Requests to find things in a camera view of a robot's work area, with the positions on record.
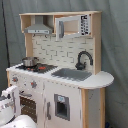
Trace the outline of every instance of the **door handle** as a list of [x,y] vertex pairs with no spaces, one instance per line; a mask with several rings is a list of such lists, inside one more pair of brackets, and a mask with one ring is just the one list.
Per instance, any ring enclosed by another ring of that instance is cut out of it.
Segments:
[[47,117],[48,120],[51,120],[51,115],[49,114],[50,102],[47,103]]
[[61,33],[59,34],[59,38],[64,37],[64,23],[63,21],[59,21],[59,26],[61,27]]
[[24,91],[19,92],[19,94],[20,94],[20,95],[22,95],[22,96],[32,97],[32,95],[31,95],[31,94],[25,94],[25,93],[23,93],[23,92],[24,92]]

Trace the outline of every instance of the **utensil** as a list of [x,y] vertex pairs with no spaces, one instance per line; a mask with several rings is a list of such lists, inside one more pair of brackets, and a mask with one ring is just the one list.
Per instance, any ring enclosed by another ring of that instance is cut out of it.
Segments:
[[36,66],[38,61],[38,57],[25,57],[22,59],[23,65],[26,67]]

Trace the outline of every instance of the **white cabinet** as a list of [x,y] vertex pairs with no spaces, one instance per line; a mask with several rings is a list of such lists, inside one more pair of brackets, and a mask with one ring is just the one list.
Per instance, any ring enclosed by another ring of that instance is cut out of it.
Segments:
[[77,15],[55,18],[56,41],[90,35],[91,16]]
[[45,82],[47,128],[82,128],[81,90]]

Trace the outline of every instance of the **gray curtain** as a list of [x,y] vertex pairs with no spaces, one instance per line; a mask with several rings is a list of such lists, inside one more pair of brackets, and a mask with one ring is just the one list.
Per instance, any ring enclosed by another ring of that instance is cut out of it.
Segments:
[[4,0],[10,63],[25,56],[19,13],[102,11],[102,70],[115,81],[106,88],[106,119],[115,128],[128,126],[128,0]]
[[7,88],[6,68],[8,67],[5,27],[3,19],[2,1],[0,1],[0,95]]

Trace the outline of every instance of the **burner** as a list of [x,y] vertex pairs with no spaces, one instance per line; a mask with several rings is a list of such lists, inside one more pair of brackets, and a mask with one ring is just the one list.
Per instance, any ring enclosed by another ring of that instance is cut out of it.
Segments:
[[48,71],[50,71],[50,70],[52,70],[56,67],[57,66],[38,63],[34,67],[25,67],[24,65],[21,65],[21,66],[16,67],[16,68],[26,70],[26,71],[30,71],[30,72],[46,73],[46,72],[48,72]]

